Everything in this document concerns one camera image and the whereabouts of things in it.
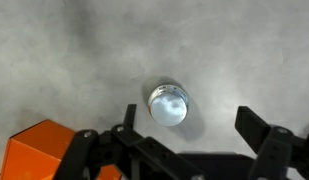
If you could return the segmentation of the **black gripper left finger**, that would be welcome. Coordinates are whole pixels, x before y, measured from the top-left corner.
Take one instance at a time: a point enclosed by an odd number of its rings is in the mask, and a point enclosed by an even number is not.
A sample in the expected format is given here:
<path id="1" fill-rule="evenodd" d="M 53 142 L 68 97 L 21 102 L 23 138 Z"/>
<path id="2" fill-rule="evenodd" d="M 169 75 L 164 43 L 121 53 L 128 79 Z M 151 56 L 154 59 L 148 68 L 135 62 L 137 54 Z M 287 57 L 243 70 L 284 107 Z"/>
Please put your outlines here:
<path id="1" fill-rule="evenodd" d="M 76 132 L 53 180 L 96 180 L 108 165 L 127 180 L 200 180 L 197 167 L 133 129 L 136 108 L 129 104 L 123 123 L 111 130 Z"/>

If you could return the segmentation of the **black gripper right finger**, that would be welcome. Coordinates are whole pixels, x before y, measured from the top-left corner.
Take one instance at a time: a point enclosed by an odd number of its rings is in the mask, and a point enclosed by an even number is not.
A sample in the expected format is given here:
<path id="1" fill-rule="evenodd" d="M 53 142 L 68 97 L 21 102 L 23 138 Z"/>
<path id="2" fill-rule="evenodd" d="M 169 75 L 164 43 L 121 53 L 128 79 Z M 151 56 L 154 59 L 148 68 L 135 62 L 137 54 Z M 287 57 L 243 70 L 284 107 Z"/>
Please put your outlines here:
<path id="1" fill-rule="evenodd" d="M 238 107 L 235 129 L 257 155 L 249 180 L 288 180 L 289 168 L 309 180 L 309 134 L 301 138 L 269 125 L 247 106 Z"/>

